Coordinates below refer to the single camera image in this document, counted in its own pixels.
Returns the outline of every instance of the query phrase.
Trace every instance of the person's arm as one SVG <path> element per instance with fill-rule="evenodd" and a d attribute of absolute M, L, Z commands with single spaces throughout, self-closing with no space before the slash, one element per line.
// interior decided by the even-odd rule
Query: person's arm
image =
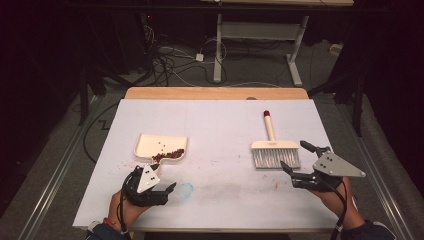
<path fill-rule="evenodd" d="M 383 224 L 372 223 L 364 220 L 361 214 L 356 209 L 352 199 L 352 186 L 347 177 L 343 178 L 343 184 L 337 187 L 337 191 L 345 197 L 347 196 L 347 210 L 343 220 L 343 230 L 341 233 L 342 240 L 393 240 L 395 235 Z M 334 214 L 340 217 L 343 213 L 343 203 L 334 192 L 316 192 L 311 191 L 315 196 L 319 197 L 322 203 L 330 209 Z"/>
<path fill-rule="evenodd" d="M 108 217 L 103 220 L 103 223 L 93 222 L 87 231 L 88 240 L 121 240 L 125 239 L 122 233 L 121 223 L 119 222 L 121 191 L 113 194 L 109 205 Z M 123 215 L 127 228 L 130 228 L 142 213 L 150 207 L 137 207 L 123 201 Z"/>

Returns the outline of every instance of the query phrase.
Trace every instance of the brush bristles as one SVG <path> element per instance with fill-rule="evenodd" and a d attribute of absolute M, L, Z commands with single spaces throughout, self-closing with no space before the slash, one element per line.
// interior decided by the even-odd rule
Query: brush bristles
<path fill-rule="evenodd" d="M 254 149 L 252 151 L 256 168 L 282 169 L 281 161 L 291 168 L 300 168 L 297 149 Z"/>

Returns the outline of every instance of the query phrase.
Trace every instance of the white tabletop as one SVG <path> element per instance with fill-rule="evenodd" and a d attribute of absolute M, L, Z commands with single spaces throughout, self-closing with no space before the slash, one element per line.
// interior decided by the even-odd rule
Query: white tabletop
<path fill-rule="evenodd" d="M 134 224 L 142 231 L 302 232 L 334 227 L 321 201 L 295 189 L 283 171 L 255 170 L 250 145 L 267 140 L 263 111 L 271 113 L 277 140 L 330 146 L 312 100 L 121 100 L 109 135 L 75 217 L 87 227 L 108 213 L 110 197 L 136 165 L 140 133 L 187 136 L 186 155 L 163 164 L 163 190 L 177 182 L 165 206 Z M 299 149 L 301 172 L 315 154 Z"/>

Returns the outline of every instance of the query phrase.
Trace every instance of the sleeve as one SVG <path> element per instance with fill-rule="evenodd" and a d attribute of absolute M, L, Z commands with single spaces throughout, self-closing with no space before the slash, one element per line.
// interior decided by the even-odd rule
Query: sleeve
<path fill-rule="evenodd" d="M 342 240 L 396 240 L 396 236 L 382 223 L 366 221 L 364 225 L 343 230 Z"/>
<path fill-rule="evenodd" d="M 125 237 L 107 224 L 93 222 L 87 229 L 86 240 L 125 240 Z"/>

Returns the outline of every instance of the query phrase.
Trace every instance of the blue stain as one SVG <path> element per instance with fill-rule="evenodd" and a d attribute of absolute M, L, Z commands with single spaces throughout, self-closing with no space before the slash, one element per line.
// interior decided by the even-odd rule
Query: blue stain
<path fill-rule="evenodd" d="M 193 191 L 194 187 L 191 183 L 183 183 L 181 187 L 177 190 L 177 194 L 183 200 L 189 200 Z"/>

